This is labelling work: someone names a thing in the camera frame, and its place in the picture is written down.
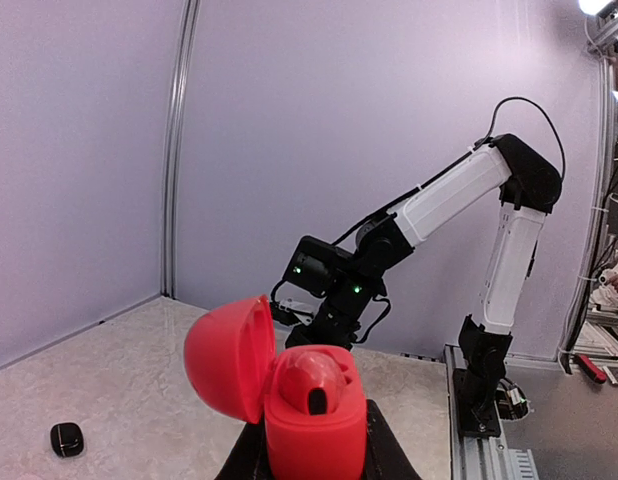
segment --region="table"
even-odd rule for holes
[[[213,479],[244,424],[204,405],[186,378],[182,345],[203,313],[160,298],[0,370],[0,480]],[[449,479],[445,366],[354,355],[418,473]],[[80,456],[52,452],[61,422],[81,426]]]

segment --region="purple-tinted wall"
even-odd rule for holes
[[[0,365],[158,293],[182,5],[0,1]]]
[[[201,11],[181,168],[179,297],[216,307],[269,292],[298,239],[333,240],[483,135],[508,95],[542,104],[568,156],[513,351],[551,357],[582,259],[599,135],[599,73],[577,2],[211,0]],[[516,133],[553,162],[527,105]],[[497,192],[386,275],[394,310],[370,346],[438,355],[474,305]],[[369,309],[364,322],[378,310]]]

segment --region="white arm segment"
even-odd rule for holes
[[[497,148],[480,147],[431,185],[388,210],[411,246],[505,183],[511,170]]]
[[[505,203],[487,276],[473,312],[485,331],[508,335],[546,213]]]

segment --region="bright light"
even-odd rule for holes
[[[578,4],[580,5],[580,10],[587,15],[596,15],[612,1],[613,0],[578,0]]]

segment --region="robotic arm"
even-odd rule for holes
[[[514,312],[531,273],[545,217],[562,190],[558,171],[514,135],[478,142],[475,150],[426,184],[372,214],[358,229],[354,253],[303,237],[281,283],[324,300],[310,324],[293,328],[286,346],[331,344],[351,349],[362,343],[356,333],[361,327],[358,319],[370,301],[386,301],[385,271],[495,188],[500,188],[500,225],[478,301],[460,332],[467,369],[454,372],[454,384],[461,403],[461,433],[500,435],[494,396],[506,373],[504,358],[512,341]],[[282,323],[297,323],[293,312],[275,298],[272,310]]]

